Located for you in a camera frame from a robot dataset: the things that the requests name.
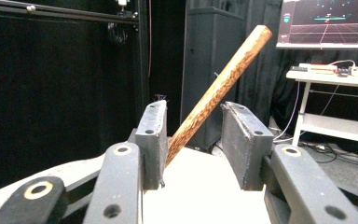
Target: wooden dowel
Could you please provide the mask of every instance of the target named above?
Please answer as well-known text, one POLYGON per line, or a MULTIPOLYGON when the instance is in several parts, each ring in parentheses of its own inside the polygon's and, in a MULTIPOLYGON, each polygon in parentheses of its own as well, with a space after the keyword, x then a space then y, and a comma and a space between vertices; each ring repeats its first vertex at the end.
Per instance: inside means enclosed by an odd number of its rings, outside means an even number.
POLYGON ((241 47, 213 82, 212 86, 205 92, 171 138, 165 166, 171 163, 173 158, 178 154, 180 149, 185 146, 188 140, 190 140, 203 121, 208 118, 271 36, 272 33, 269 28, 264 25, 258 25, 246 38, 241 47))

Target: computer screen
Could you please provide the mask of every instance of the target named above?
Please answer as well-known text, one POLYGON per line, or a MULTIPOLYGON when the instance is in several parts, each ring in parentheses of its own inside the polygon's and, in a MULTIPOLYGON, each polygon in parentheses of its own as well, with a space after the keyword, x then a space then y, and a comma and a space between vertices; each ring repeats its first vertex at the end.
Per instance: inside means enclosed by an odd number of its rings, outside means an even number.
POLYGON ((283 0, 277 48, 358 49, 358 0, 283 0))

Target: wooden stick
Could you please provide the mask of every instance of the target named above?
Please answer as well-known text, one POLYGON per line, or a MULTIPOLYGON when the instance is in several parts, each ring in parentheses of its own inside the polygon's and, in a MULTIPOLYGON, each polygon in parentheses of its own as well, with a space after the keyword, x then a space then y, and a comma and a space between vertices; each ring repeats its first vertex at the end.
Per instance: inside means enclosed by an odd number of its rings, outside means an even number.
POLYGON ((246 38, 245 42, 243 42, 242 46, 234 54, 212 86, 205 92, 171 138, 168 158, 165 163, 166 167, 171 163, 180 149, 190 140, 203 121, 208 118, 271 36, 272 33, 269 28, 264 25, 258 25, 246 38))

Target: desk shelf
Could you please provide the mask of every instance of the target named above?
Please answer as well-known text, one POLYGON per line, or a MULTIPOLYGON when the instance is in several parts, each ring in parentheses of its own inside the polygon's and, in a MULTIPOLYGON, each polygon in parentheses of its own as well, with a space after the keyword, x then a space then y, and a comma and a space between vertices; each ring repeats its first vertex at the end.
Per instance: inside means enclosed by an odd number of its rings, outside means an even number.
POLYGON ((358 121, 305 114, 300 129, 358 141, 358 121))

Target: metal rail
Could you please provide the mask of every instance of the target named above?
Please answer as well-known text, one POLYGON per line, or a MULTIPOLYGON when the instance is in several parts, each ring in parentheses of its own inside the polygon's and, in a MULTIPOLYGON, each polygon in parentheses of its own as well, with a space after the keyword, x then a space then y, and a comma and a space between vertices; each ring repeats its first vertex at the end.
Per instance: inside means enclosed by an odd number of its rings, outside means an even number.
POLYGON ((0 1, 0 12, 18 13, 33 16, 45 16, 62 19, 73 19, 82 21, 115 22, 122 24, 139 23, 138 18, 124 18, 97 12, 75 10, 63 7, 48 7, 35 4, 27 4, 14 1, 0 1))

